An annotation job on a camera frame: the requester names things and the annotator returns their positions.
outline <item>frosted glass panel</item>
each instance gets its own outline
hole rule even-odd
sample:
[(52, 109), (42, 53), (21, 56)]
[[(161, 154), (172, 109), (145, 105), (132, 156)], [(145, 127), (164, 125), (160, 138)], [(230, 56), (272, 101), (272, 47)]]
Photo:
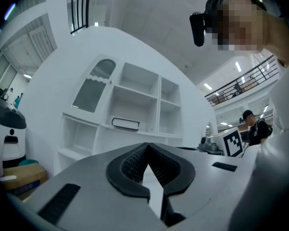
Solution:
[(73, 107), (92, 113), (95, 112), (105, 85), (103, 82), (86, 79), (77, 94)]
[(110, 59), (101, 60), (91, 71), (90, 75), (109, 79), (116, 67), (116, 63)]

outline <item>man with black cap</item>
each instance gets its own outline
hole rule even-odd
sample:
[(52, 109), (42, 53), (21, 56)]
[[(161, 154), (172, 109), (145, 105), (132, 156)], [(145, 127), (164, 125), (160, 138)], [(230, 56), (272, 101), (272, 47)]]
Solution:
[(243, 121), (250, 127), (250, 146), (263, 144), (267, 137), (269, 137), (269, 127), (267, 123), (263, 119), (257, 120), (251, 110), (244, 111)]

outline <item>balcony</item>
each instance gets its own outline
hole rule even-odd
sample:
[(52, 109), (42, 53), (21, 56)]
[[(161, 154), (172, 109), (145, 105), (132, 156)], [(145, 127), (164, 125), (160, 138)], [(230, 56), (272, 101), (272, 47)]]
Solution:
[(216, 89), (205, 97), (211, 106), (216, 109), (238, 101), (247, 95), (253, 94), (256, 91), (265, 88), (266, 86), (275, 82), (277, 78), (278, 69), (276, 66), (276, 59), (273, 55), (271, 55), (250, 71)]

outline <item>railing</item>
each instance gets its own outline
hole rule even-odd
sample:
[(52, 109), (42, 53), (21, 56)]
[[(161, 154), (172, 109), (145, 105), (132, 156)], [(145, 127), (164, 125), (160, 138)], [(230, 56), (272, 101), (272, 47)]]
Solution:
[(85, 27), (89, 27), (89, 3), (90, 0), (86, 0), (86, 7), (85, 7), (85, 23), (84, 23), (84, 16), (83, 16), (83, 5), (84, 0), (81, 0), (81, 12), (79, 11), (79, 0), (77, 0), (76, 8), (74, 8), (74, 0), (71, 0), (71, 9), (72, 9), (72, 28), (71, 28), (71, 34), (77, 32), (78, 30), (81, 30)]
[(232, 99), (278, 74), (275, 57), (271, 55), (262, 63), (223, 87), (206, 95), (211, 106)]

